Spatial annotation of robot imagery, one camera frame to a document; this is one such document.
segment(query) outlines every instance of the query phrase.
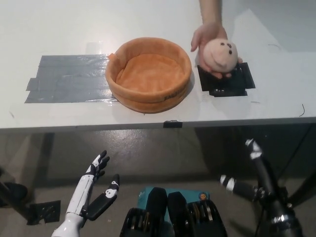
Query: white table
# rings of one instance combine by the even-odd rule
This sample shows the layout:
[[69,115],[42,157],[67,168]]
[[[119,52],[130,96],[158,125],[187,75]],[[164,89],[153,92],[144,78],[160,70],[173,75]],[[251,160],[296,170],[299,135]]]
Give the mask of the white table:
[[172,110],[144,115],[118,102],[24,104],[42,55],[115,52],[137,37],[161,37],[190,53],[201,24],[198,0],[3,0],[0,7],[0,130],[159,128],[316,121],[316,1],[224,0],[223,19],[256,89],[245,97],[201,91]]

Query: white robotic arm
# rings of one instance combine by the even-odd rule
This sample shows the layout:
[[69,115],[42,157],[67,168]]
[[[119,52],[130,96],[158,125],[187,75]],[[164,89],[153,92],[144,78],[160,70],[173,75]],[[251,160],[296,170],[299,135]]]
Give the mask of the white robotic arm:
[[113,177],[109,188],[91,204],[90,195],[94,183],[104,174],[109,161],[104,151],[92,162],[86,173],[81,177],[69,203],[65,221],[57,228],[52,237],[79,237],[79,231],[86,220],[96,220],[116,200],[119,191],[119,175]]

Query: human hand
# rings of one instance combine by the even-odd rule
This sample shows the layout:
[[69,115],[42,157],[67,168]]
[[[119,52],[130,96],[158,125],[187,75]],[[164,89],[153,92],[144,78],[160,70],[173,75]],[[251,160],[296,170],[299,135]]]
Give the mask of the human hand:
[[[198,48],[198,59],[200,66],[207,72],[212,73],[218,79],[223,78],[223,74],[213,71],[204,61],[203,51],[205,45],[213,39],[227,39],[227,34],[224,27],[215,22],[208,22],[201,25],[195,32],[191,41],[191,52]],[[225,74],[226,77],[231,77],[231,74]]]

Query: gray duct tape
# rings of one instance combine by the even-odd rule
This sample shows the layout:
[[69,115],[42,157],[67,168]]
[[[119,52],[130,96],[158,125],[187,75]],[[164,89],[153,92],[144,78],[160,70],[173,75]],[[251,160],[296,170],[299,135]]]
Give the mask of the gray duct tape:
[[104,100],[113,101],[110,90],[56,90],[53,103],[95,102]]
[[39,82],[40,82],[39,78],[31,78],[28,83],[28,86],[26,87],[26,90],[27,91],[39,90]]
[[106,55],[43,56],[25,103],[117,101],[105,79]]
[[109,59],[104,54],[97,55],[66,55],[66,56],[42,56],[40,67],[95,67],[105,68]]
[[25,103],[53,103],[54,91],[30,91]]
[[39,67],[37,78],[50,80],[59,77],[104,77],[105,68],[91,68],[82,66],[69,67]]

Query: beige plush toy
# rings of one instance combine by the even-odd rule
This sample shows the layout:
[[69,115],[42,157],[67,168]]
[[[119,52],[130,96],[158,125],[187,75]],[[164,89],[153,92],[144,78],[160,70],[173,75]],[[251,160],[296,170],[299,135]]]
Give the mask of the beige plush toy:
[[227,39],[213,39],[204,48],[205,63],[216,72],[228,73],[238,62],[237,48]]

